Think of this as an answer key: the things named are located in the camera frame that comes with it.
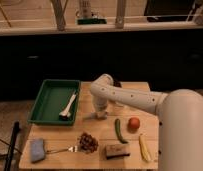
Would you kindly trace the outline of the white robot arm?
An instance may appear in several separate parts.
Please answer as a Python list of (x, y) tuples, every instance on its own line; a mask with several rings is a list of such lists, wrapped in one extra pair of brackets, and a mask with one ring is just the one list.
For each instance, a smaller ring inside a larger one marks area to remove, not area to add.
[(91, 83), (96, 111), (112, 100), (159, 119), (158, 170), (203, 171), (203, 96), (189, 89), (170, 93), (115, 87), (109, 74)]

